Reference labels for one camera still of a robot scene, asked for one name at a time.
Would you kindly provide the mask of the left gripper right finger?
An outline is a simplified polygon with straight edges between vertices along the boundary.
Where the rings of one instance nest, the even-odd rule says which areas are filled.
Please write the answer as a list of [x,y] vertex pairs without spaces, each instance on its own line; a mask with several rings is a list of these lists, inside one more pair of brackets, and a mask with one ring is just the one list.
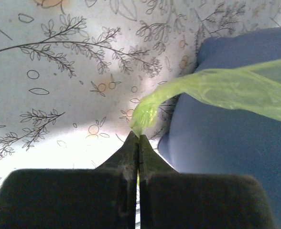
[[262,185],[248,175],[175,171],[139,139],[140,226],[143,229],[273,229]]

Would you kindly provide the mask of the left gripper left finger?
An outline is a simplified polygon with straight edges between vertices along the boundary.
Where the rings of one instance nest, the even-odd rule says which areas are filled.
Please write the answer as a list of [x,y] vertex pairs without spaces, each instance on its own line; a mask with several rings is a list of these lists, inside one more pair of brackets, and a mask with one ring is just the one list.
[[133,229],[138,138],[94,169],[18,169],[0,187],[0,229]]

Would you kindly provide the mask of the blue trash bin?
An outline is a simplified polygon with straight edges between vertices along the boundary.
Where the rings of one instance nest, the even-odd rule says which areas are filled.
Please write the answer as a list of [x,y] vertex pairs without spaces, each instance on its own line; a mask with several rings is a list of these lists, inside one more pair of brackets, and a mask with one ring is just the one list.
[[[197,55],[197,70],[277,59],[281,59],[281,28],[270,28],[206,39]],[[254,176],[262,183],[281,229],[281,122],[206,105],[182,94],[158,151],[180,172]]]

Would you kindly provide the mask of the green trash bag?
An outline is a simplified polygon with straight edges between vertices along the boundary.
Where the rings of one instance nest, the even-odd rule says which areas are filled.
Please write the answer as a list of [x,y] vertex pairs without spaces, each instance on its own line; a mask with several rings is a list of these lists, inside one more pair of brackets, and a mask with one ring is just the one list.
[[140,136],[154,126],[159,106],[182,93],[204,104],[281,121],[281,59],[234,69],[205,69],[159,85],[134,109],[131,130]]

